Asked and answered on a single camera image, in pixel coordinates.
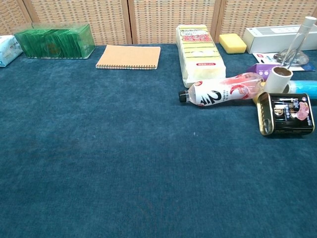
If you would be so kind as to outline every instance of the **sponge package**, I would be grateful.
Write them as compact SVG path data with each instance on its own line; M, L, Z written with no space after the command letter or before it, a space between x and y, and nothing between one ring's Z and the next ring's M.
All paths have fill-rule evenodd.
M219 43L228 54L244 53L247 45L243 40L235 33L222 34L219 36Z
M0 67L6 67L22 53L14 36L0 36Z
M176 43L186 88L200 80L226 77L226 67L207 26L179 25Z

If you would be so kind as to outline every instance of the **black can label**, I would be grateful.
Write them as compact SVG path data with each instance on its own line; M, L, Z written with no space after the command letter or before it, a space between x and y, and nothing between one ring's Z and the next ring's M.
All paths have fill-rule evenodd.
M313 128L312 112L306 94L271 95L275 129Z

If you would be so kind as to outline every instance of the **white package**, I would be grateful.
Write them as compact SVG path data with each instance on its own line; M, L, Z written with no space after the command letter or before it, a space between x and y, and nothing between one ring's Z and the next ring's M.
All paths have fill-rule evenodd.
M200 80L226 77L226 67L206 25L177 26L176 43L186 88Z
M22 52L14 36L0 36L0 67L6 67Z

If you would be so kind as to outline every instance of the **green plastic box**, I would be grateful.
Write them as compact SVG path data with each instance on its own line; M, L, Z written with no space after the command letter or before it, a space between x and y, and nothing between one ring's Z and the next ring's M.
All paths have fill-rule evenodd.
M95 49L87 23L29 23L15 29L23 52L36 59L87 59Z

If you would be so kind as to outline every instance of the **purple package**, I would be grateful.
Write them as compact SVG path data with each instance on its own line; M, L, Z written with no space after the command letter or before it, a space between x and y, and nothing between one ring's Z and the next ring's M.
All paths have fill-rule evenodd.
M264 81L266 81L272 68L274 66L277 66L277 65L279 65L279 64L256 63L256 64L252 65L250 68L248 68L246 72L257 73L263 77Z

